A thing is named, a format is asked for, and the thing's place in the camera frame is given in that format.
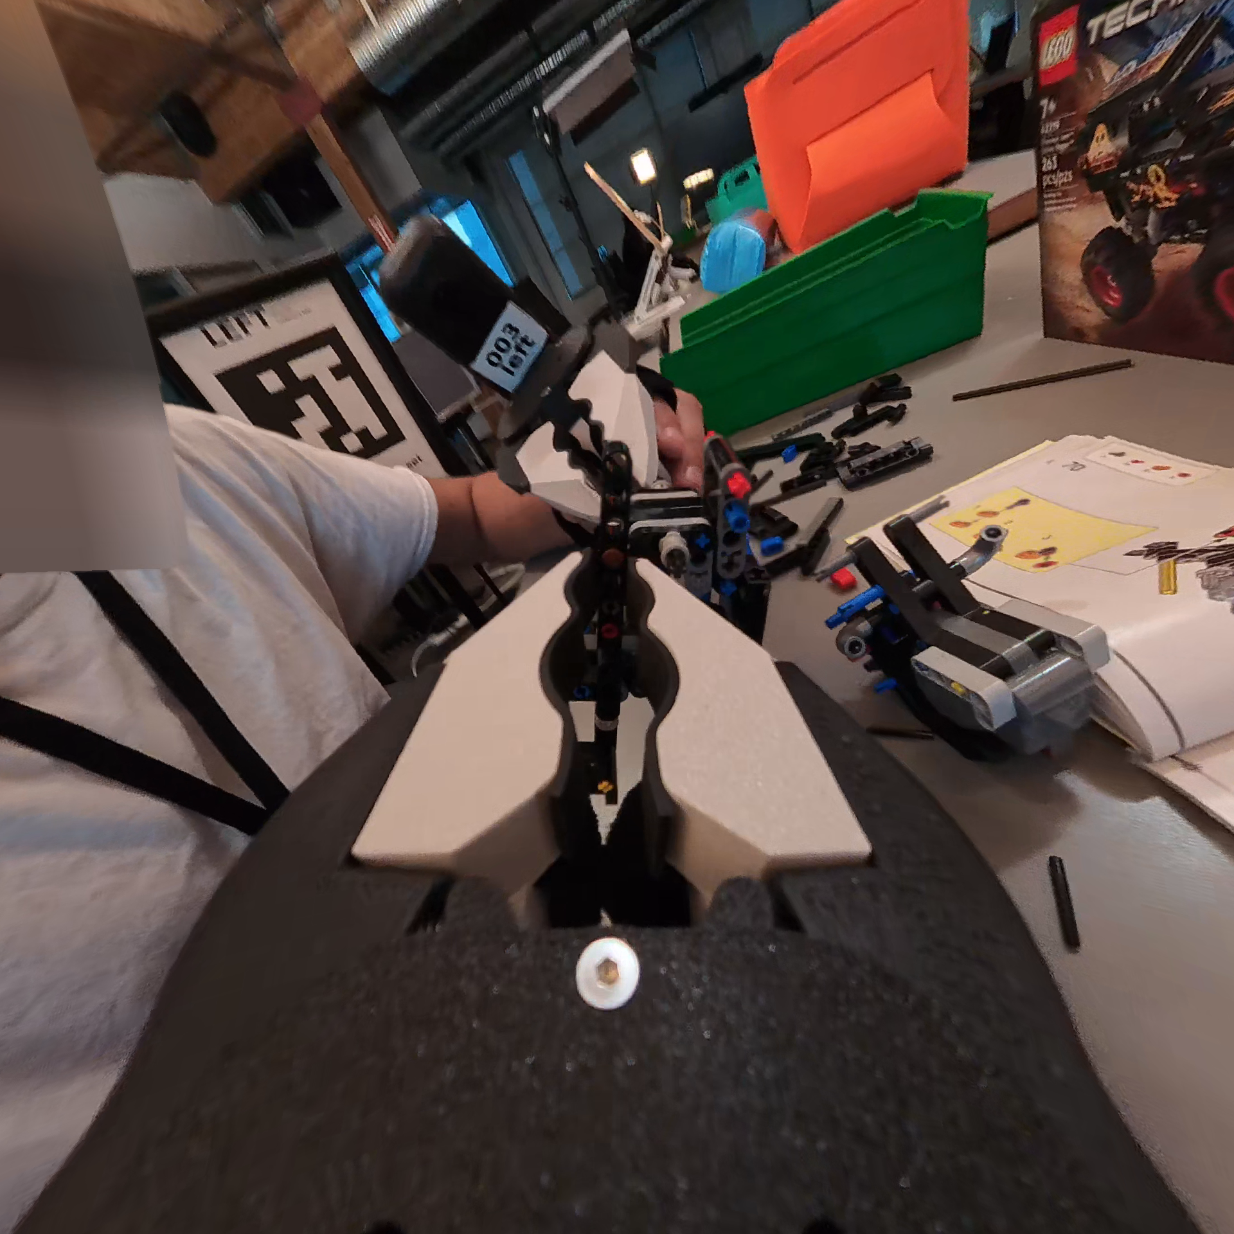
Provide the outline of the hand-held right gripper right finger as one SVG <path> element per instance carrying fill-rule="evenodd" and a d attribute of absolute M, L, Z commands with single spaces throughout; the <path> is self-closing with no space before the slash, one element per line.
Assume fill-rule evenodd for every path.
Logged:
<path fill-rule="evenodd" d="M 659 568 L 647 629 L 676 672 L 656 722 L 669 863 L 703 906 L 729 881 L 864 866 L 873 845 L 776 662 Z"/>

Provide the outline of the person's left hand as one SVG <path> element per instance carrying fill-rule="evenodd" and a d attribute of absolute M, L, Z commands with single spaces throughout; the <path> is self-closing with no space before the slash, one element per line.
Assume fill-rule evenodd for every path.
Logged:
<path fill-rule="evenodd" d="M 673 487 L 701 493 L 704 485 L 706 418 L 698 399 L 687 391 L 673 394 L 675 403 L 657 396 L 659 460 Z"/>

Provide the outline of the white stand with wooden sticks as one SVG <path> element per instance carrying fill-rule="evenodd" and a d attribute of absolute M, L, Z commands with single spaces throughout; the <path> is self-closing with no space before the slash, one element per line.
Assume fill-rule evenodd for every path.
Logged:
<path fill-rule="evenodd" d="M 684 290 L 698 281 L 698 274 L 675 265 L 673 239 L 666 228 L 660 205 L 654 214 L 631 206 L 591 165 L 587 177 L 604 193 L 635 233 L 651 246 L 635 308 L 622 319 L 625 331 L 640 343 L 653 344 L 669 331 L 670 321 L 685 309 Z"/>

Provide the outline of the person's left forearm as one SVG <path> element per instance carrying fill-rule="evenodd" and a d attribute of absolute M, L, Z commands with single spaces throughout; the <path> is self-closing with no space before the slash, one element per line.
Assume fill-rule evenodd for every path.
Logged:
<path fill-rule="evenodd" d="M 494 474 L 428 482 L 437 503 L 432 566 L 528 565 L 574 544 L 543 500 Z"/>

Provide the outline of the green plastic bin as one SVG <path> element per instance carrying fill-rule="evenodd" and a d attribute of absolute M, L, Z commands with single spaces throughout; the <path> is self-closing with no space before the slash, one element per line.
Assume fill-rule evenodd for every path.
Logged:
<path fill-rule="evenodd" d="M 979 337 L 989 199 L 923 192 L 765 271 L 684 316 L 660 372 L 729 437 Z"/>

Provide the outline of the orange plastic bin lid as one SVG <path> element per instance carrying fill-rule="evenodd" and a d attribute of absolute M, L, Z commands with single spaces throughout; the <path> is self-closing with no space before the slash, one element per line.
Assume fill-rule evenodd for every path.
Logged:
<path fill-rule="evenodd" d="M 842 2 L 745 87 L 767 208 L 794 255 L 967 170 L 964 2 Z"/>

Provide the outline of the pile of loose lego pieces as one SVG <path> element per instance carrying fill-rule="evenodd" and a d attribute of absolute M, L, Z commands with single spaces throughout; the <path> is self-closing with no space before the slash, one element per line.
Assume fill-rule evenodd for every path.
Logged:
<path fill-rule="evenodd" d="M 787 505 L 829 485 L 864 490 L 933 459 L 933 447 L 922 438 L 872 440 L 878 430 L 903 428 L 911 397 L 901 375 L 883 375 L 773 433 L 770 440 L 738 450 L 738 460 L 754 474 L 751 538 L 769 575 L 797 568 L 807 575 L 819 566 L 844 499 L 835 496 L 812 529 L 788 516 Z"/>

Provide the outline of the framed black white marker board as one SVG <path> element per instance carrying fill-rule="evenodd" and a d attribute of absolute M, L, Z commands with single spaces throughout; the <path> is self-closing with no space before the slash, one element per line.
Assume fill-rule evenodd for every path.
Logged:
<path fill-rule="evenodd" d="M 469 474 L 333 253 L 146 311 L 192 408 L 430 480 Z"/>

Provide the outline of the lego instruction booklet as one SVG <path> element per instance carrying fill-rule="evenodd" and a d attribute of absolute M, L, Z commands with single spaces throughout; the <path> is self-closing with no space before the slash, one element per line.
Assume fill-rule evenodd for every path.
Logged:
<path fill-rule="evenodd" d="M 1098 719 L 1138 763 L 1233 828 L 1233 472 L 1116 437 L 1066 437 L 942 496 L 947 560 L 1007 540 L 976 594 L 1101 628 Z"/>

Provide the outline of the black lego beam with pins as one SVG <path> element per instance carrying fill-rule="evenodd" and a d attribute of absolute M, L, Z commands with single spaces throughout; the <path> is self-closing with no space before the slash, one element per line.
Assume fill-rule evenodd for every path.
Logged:
<path fill-rule="evenodd" d="M 623 640 L 628 609 L 629 500 L 634 482 L 629 450 L 610 443 L 604 455 L 601 521 L 597 529 L 597 684 L 594 765 L 597 795 L 619 804 L 616 744 L 625 691 Z"/>

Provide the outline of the lego set box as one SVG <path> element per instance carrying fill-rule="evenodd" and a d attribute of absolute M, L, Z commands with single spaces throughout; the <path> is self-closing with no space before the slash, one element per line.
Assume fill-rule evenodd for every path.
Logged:
<path fill-rule="evenodd" d="M 1044 336 L 1233 363 L 1233 4 L 1042 4 Z"/>

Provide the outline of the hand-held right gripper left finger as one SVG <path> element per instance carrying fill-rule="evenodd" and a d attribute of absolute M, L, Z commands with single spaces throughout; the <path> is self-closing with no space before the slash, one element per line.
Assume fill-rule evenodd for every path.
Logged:
<path fill-rule="evenodd" d="M 563 856 L 562 828 L 590 834 L 571 712 L 543 660 L 572 616 L 572 553 L 443 666 L 350 856 L 369 869 L 481 881 L 519 926 L 547 923 L 535 884 Z"/>

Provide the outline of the black grey lego chassis assembly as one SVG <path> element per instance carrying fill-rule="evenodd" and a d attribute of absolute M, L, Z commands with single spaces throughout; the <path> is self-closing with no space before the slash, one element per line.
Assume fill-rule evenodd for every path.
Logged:
<path fill-rule="evenodd" d="M 659 482 L 631 497 L 628 549 L 763 644 L 772 579 L 751 547 L 753 491 L 731 443 L 709 434 L 701 491 Z"/>

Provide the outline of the long black lego axle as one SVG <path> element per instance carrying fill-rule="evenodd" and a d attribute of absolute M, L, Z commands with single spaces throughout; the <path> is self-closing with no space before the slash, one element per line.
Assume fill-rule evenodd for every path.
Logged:
<path fill-rule="evenodd" d="M 997 397 L 1004 394 L 1013 394 L 1019 391 L 1033 391 L 1042 390 L 1047 387 L 1054 387 L 1058 384 L 1066 384 L 1070 381 L 1082 381 L 1091 377 L 1107 377 L 1113 374 L 1127 372 L 1135 368 L 1135 361 L 1123 359 L 1123 361 L 1111 361 L 1098 365 L 1083 365 L 1066 371 L 1060 371 L 1049 375 L 1035 375 L 1032 378 L 1023 378 L 1017 381 L 1007 381 L 1001 384 L 994 384 L 982 388 L 976 388 L 972 391 L 960 391 L 953 396 L 954 403 L 967 403 L 976 402 L 986 397 Z"/>

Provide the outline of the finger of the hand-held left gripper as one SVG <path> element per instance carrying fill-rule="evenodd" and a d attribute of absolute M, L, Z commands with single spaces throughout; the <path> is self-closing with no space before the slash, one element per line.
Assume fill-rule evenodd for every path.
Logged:
<path fill-rule="evenodd" d="M 638 372 L 600 352 L 546 402 L 547 447 L 575 469 L 596 471 L 623 449 L 632 475 L 659 474 L 654 402 Z"/>
<path fill-rule="evenodd" d="M 566 434 L 559 449 L 554 425 L 541 425 L 521 446 L 500 446 L 500 480 L 522 497 L 535 497 L 556 515 L 581 528 L 594 529 L 601 516 L 601 496 L 584 466 L 572 460 L 579 441 Z"/>

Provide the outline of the small green container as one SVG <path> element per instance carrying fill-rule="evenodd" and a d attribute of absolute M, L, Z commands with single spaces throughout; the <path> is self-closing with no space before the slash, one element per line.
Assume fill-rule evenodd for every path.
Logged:
<path fill-rule="evenodd" d="M 757 158 L 725 173 L 717 181 L 717 193 L 707 203 L 709 221 L 719 225 L 742 211 L 766 211 L 762 167 Z"/>

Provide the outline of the short black lego axle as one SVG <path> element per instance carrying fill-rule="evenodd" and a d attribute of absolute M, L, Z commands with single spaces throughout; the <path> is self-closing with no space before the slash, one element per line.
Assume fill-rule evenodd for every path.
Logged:
<path fill-rule="evenodd" d="M 1051 854 L 1047 859 L 1047 872 L 1051 884 L 1060 938 L 1070 953 L 1079 953 L 1083 941 L 1079 931 L 1076 904 L 1070 886 L 1070 876 L 1063 857 Z"/>

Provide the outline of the blue bag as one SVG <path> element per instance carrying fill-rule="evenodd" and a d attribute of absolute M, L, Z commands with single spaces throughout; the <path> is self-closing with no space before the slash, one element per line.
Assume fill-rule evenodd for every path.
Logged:
<path fill-rule="evenodd" d="M 725 296 L 760 278 L 775 231 L 775 222 L 763 211 L 740 212 L 715 225 L 700 261 L 703 289 Z"/>

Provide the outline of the grey black lego subassembly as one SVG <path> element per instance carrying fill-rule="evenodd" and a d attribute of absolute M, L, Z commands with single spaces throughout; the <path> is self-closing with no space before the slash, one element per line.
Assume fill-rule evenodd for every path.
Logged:
<path fill-rule="evenodd" d="M 980 524 L 975 543 L 947 560 L 922 529 L 944 499 L 889 521 L 819 566 L 814 578 L 854 575 L 866 588 L 828 619 L 841 654 L 898 698 L 933 737 L 970 762 L 1004 762 L 1072 745 L 1094 718 L 1107 634 L 1061 612 L 1011 599 L 982 601 L 969 579 L 1008 538 Z"/>

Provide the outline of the person's white t-shirt torso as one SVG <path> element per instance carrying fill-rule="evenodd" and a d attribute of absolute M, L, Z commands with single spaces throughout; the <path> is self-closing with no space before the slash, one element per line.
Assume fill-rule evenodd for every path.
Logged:
<path fill-rule="evenodd" d="M 385 704 L 358 656 L 438 531 L 430 485 L 168 408 L 189 554 L 120 572 L 294 791 Z M 4 576 L 4 697 L 243 794 L 70 574 Z M 9 1232 L 106 1101 L 244 837 L 4 742 L 2 1195 Z"/>

